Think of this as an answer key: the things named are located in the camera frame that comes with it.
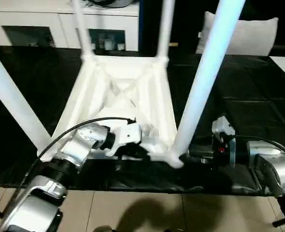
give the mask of black tablecloth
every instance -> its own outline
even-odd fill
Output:
[[[137,53],[116,53],[134,56]],[[36,47],[0,47],[0,60],[50,134],[56,127],[81,66],[80,51]],[[200,55],[171,54],[168,71],[177,125]],[[285,146],[285,73],[269,57],[226,56],[200,119],[196,141],[211,136],[211,124],[225,114],[236,132],[263,136]],[[0,102],[0,186],[16,187],[36,158],[36,149]],[[252,170],[211,168],[186,163],[172,169],[163,162],[88,161],[73,189],[203,192],[268,195]]]

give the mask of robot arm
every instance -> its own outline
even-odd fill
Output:
[[[120,147],[138,144],[141,140],[142,131],[137,123],[122,126],[115,132],[97,123],[76,129],[42,172],[9,206],[0,231],[55,232],[62,219],[59,207],[91,150],[104,150],[107,156],[113,156]]]
[[[285,148],[271,141],[261,141],[252,136],[235,136],[235,131],[223,116],[212,124],[214,161],[223,163],[241,163],[252,168],[258,178],[264,183],[273,196],[277,199],[279,206],[285,216]],[[285,218],[274,222],[278,227],[285,224]]]

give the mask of black cable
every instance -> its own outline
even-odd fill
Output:
[[[258,137],[258,136],[250,136],[250,135],[235,135],[235,138],[240,138],[240,139],[251,139],[251,140],[255,140],[255,141],[264,141],[264,142],[267,142],[269,144],[272,144],[274,145],[275,147],[281,149],[282,151],[285,152],[285,147],[282,146],[281,144],[273,141],[273,140],[270,140],[270,139],[265,139],[265,138],[262,138],[262,137]]]
[[[102,118],[96,118],[96,119],[91,119],[91,120],[87,120],[84,122],[81,122],[71,128],[69,128],[68,130],[66,130],[65,132],[63,132],[60,136],[58,136],[56,139],[54,139],[36,158],[36,160],[32,163],[31,167],[29,168],[29,170],[26,172],[23,180],[21,181],[20,185],[18,186],[18,188],[15,190],[15,192],[13,193],[10,201],[8,202],[6,208],[4,209],[3,212],[0,212],[0,218],[2,218],[6,211],[8,210],[8,208],[10,207],[10,205],[15,201],[17,195],[19,194],[19,192],[21,191],[23,185],[25,184],[25,181],[27,180],[27,177],[29,176],[29,174],[32,172],[33,168],[35,167],[35,165],[37,164],[37,162],[40,160],[40,158],[57,142],[59,141],[62,137],[64,137],[66,134],[68,134],[69,132],[82,127],[86,124],[92,123],[92,122],[98,122],[98,121],[104,121],[104,120],[126,120],[128,124],[135,122],[134,120],[130,119],[130,118],[125,118],[125,117],[102,117]]]

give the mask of white plastic frame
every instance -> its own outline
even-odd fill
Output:
[[[181,167],[179,156],[187,151],[194,135],[244,2],[245,0],[220,0],[176,134],[166,73],[175,1],[163,1],[157,56],[141,58],[95,56],[79,0],[73,0],[83,63],[53,138],[93,117],[136,117],[142,129],[150,131],[152,136],[157,135],[169,147],[161,154],[151,154],[151,157],[166,161],[174,168]],[[38,150],[48,145],[50,138],[46,130],[1,62],[0,99]],[[117,127],[118,123],[109,122],[109,126]],[[47,153],[42,160],[50,160],[51,154]]]

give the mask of white cabinet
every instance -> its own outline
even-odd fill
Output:
[[[80,48],[73,12],[70,0],[0,0],[0,45]],[[108,35],[113,38],[100,40],[121,41],[114,41],[114,50],[138,50],[139,3],[119,9],[86,7],[83,14],[94,41]]]
[[[127,51],[138,51],[138,17],[115,16],[115,15],[84,15],[85,26],[92,35],[92,29],[101,31],[110,30],[111,33],[119,32],[124,35],[124,43]],[[77,34],[77,24],[72,14],[60,14],[64,33],[69,47],[80,48],[79,37]],[[92,38],[93,44],[98,38]]]
[[[0,12],[0,45],[38,43],[68,47],[58,14]]]

